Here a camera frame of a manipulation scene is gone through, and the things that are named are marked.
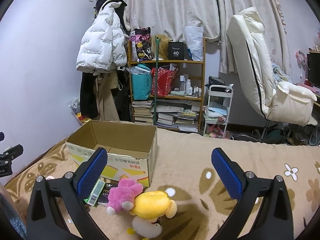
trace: floral curtain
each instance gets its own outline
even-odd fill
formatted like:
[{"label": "floral curtain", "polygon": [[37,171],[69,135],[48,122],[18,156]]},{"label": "floral curtain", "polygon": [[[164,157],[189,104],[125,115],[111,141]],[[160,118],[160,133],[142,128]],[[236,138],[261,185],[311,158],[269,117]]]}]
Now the floral curtain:
[{"label": "floral curtain", "polygon": [[220,72],[237,72],[231,43],[226,35],[231,17],[243,9],[255,6],[265,25],[265,38],[271,61],[292,76],[289,47],[285,32],[281,0],[218,0],[221,24]]},{"label": "floral curtain", "polygon": [[151,34],[182,39],[184,26],[204,27],[204,37],[220,38],[217,0],[125,0],[131,29],[151,27]]}]

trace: black box with number 40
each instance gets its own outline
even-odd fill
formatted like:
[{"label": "black box with number 40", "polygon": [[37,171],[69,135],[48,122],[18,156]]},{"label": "black box with number 40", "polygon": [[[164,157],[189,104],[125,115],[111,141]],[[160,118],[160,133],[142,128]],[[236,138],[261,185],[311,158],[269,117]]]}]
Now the black box with number 40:
[{"label": "black box with number 40", "polygon": [[168,59],[184,60],[184,43],[183,42],[169,42]]}]

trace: pink stuffed toy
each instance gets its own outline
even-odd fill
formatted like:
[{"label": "pink stuffed toy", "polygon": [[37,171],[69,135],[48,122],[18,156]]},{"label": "pink stuffed toy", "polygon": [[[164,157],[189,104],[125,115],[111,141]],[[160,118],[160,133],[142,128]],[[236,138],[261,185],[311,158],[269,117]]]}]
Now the pink stuffed toy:
[{"label": "pink stuffed toy", "polygon": [[118,187],[110,189],[109,202],[107,204],[108,215],[116,215],[121,209],[131,210],[134,207],[134,198],[141,194],[142,191],[142,184],[132,179],[121,179]]}]

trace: beige blanket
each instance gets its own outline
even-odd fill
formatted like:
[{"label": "beige blanket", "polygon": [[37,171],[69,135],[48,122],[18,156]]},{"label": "beige blanket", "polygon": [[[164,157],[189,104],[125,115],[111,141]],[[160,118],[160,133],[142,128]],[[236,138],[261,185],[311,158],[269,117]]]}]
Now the beige blanket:
[{"label": "beige blanket", "polygon": [[[211,164],[211,152],[221,147],[229,158],[244,171],[253,171],[262,178],[284,177],[293,209],[294,235],[303,230],[320,203],[320,148],[309,146],[267,145],[244,141],[205,138],[197,134],[181,134],[158,129],[158,157],[151,187],[164,190],[178,204],[172,219],[162,219],[163,232],[157,239],[210,239],[223,224],[236,204],[231,200]],[[76,170],[64,142],[60,142],[44,158],[15,177],[6,185],[20,213],[26,213],[33,183],[38,175],[59,178]],[[248,232],[257,214],[261,199],[242,234]],[[69,223],[68,212],[60,201],[71,232],[78,234]],[[91,207],[90,215],[111,240],[141,240],[128,235],[132,216],[122,212],[108,216],[105,207]]]}]

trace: white puffer jacket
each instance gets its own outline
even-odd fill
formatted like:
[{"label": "white puffer jacket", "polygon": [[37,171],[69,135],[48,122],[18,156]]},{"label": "white puffer jacket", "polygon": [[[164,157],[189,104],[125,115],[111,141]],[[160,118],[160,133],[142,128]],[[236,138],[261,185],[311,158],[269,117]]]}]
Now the white puffer jacket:
[{"label": "white puffer jacket", "polygon": [[115,8],[121,1],[107,0],[92,26],[85,32],[77,58],[77,70],[86,73],[109,73],[127,63],[125,34]]}]

